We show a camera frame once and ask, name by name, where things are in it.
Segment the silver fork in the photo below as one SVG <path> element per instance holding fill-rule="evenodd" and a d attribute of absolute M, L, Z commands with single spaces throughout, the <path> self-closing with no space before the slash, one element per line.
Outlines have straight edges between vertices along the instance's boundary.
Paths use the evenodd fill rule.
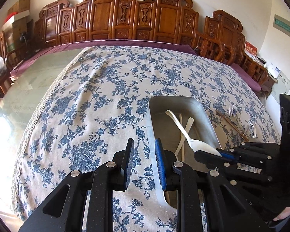
<path fill-rule="evenodd" d="M 235 108 L 233 104 L 230 104 L 229 117 L 230 117 L 230 120 L 237 126 L 237 119 L 236 119 Z"/>
<path fill-rule="evenodd" d="M 253 132 L 253 134 L 252 134 L 252 138 L 256 138 L 257 132 L 256 132 L 256 127 L 255 127 L 255 125 L 254 125 L 254 123 L 252 123 L 252 122 L 250 122 L 249 124 L 252 125 L 252 128 L 253 128 L 253 130 L 254 130 L 254 132 Z M 250 137 L 250 135 L 247 134 L 248 130 L 249 130 L 249 125 L 246 126 L 246 129 L 245 129 L 244 132 L 246 133 L 246 135 L 247 135 L 248 137 Z"/>

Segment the chopsticks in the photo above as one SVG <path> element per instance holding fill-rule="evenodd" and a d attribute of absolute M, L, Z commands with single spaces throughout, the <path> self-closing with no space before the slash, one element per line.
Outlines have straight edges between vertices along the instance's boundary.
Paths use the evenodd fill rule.
<path fill-rule="evenodd" d="M 249 142 L 249 139 L 229 120 L 224 114 L 222 114 L 220 111 L 216 110 L 216 113 L 222 117 L 234 130 L 236 130 L 239 135 L 243 138 L 245 142 Z"/>
<path fill-rule="evenodd" d="M 180 122 L 180 124 L 181 125 L 183 125 L 183 118 L 182 118 L 182 115 L 180 114 L 179 115 L 179 122 Z M 185 162 L 185 148 L 184 148 L 184 144 L 182 145 L 182 162 Z"/>

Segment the robotic hand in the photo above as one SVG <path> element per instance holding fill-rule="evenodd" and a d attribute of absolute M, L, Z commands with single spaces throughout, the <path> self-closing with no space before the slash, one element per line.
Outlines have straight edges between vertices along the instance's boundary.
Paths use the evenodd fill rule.
<path fill-rule="evenodd" d="M 177 190 L 177 232 L 202 232 L 198 190 L 202 191 L 208 232 L 290 231 L 290 96 L 281 95 L 281 144 L 244 143 L 222 157 L 197 151 L 208 173 L 194 171 L 164 150 L 159 139 L 155 152 L 163 172 L 165 191 Z M 87 191 L 91 190 L 87 232 L 112 232 L 112 191 L 125 191 L 130 181 L 133 140 L 94 172 L 72 171 L 31 214 L 19 232 L 81 231 Z M 237 168 L 242 163 L 261 173 Z"/>

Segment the metal tray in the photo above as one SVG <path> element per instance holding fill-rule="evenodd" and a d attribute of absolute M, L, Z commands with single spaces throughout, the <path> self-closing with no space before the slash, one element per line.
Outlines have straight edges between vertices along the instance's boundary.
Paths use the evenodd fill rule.
<path fill-rule="evenodd" d="M 156 96 L 151 98 L 146 113 L 146 127 L 155 183 L 159 182 L 155 158 L 155 139 L 161 139 L 165 150 L 175 152 L 181 138 L 180 130 L 173 120 L 165 114 L 166 110 L 171 110 L 178 119 L 179 114 L 181 114 L 183 118 L 183 127 L 186 126 L 188 118 L 192 117 L 194 122 L 190 129 L 189 136 L 193 139 L 201 140 L 214 148 L 221 148 L 214 128 L 199 101 L 191 97 L 181 96 Z M 184 147 L 185 163 L 190 165 L 194 170 L 207 172 L 208 169 L 206 165 L 194 159 L 194 152 L 186 140 Z M 181 152 L 178 154 L 178 160 L 181 160 Z"/>

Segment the tablecloth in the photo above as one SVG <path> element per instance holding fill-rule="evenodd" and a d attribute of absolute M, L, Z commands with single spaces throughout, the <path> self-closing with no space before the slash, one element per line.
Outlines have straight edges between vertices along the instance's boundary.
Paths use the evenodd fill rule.
<path fill-rule="evenodd" d="M 145 115 L 153 96 L 189 96 L 203 104 L 222 148 L 240 136 L 215 110 L 236 109 L 243 128 L 253 122 L 262 142 L 280 135 L 252 90 L 222 63 L 165 49 L 96 46 L 85 49 L 51 86 L 32 119 L 15 170 L 15 210 L 25 220 L 71 170 L 88 172 L 135 141 L 131 183 L 113 193 L 114 231 L 175 231 L 177 214 L 161 206 L 154 182 Z"/>

